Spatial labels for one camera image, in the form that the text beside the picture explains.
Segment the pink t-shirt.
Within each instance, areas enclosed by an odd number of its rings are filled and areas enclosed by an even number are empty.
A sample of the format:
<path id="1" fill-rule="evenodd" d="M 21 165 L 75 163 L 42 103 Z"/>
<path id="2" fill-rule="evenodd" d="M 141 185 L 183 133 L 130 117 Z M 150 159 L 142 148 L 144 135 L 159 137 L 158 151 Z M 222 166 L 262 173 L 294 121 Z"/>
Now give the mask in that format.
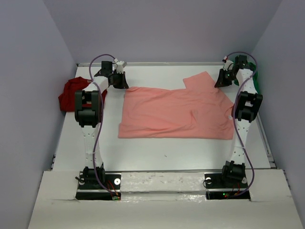
<path id="1" fill-rule="evenodd" d="M 208 72 L 184 78 L 183 89 L 131 87 L 125 92 L 119 138 L 231 140 L 233 103 Z"/>

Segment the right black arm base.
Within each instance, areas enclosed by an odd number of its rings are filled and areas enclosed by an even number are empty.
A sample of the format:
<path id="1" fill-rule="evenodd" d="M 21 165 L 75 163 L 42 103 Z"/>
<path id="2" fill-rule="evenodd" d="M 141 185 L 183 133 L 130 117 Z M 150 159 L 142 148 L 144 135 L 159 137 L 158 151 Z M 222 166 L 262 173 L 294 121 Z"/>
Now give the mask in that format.
<path id="1" fill-rule="evenodd" d="M 226 161 L 220 172 L 204 175 L 203 186 L 206 188 L 207 200 L 251 199 L 245 163 Z"/>

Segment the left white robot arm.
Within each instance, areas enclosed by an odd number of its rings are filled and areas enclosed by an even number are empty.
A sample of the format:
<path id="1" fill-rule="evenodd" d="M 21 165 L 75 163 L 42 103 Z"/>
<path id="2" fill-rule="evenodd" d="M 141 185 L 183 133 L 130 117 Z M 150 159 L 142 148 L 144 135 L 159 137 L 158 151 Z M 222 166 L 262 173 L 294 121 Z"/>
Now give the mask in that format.
<path id="1" fill-rule="evenodd" d="M 104 99 L 102 93 L 109 86 L 128 89 L 125 61 L 102 61 L 101 69 L 92 75 L 87 87 L 75 92 L 75 120 L 81 127 L 85 146 L 85 166 L 77 178 L 81 184 L 100 185 L 105 188 L 106 174 L 99 149 L 99 136 L 103 122 Z"/>

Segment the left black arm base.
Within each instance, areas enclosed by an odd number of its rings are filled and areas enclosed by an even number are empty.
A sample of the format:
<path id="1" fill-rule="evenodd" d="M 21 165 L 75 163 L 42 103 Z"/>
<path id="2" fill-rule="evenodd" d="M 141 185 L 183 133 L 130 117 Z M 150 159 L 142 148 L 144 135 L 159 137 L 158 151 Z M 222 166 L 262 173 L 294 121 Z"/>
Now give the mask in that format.
<path id="1" fill-rule="evenodd" d="M 85 167 L 75 179 L 78 182 L 77 200 L 121 200 L 122 175 L 120 173 L 105 172 L 99 167 L 96 169 Z"/>

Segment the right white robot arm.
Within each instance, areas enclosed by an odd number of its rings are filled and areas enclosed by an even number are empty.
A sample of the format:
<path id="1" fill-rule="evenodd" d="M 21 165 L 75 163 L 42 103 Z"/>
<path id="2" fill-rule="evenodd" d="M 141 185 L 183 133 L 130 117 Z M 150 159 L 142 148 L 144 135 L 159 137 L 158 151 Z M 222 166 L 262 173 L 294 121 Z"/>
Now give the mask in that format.
<path id="1" fill-rule="evenodd" d="M 249 160 L 245 143 L 249 128 L 256 119 L 263 96 L 259 94 L 254 85 L 254 76 L 257 73 L 257 65 L 248 62 L 250 54 L 246 52 L 234 52 L 237 56 L 234 61 L 229 56 L 223 58 L 224 66 L 219 71 L 215 88 L 227 87 L 238 82 L 234 106 L 231 117 L 233 118 L 234 135 L 231 149 L 231 157 L 222 168 L 221 180 L 227 184 L 241 183 L 245 175 L 245 161 Z"/>

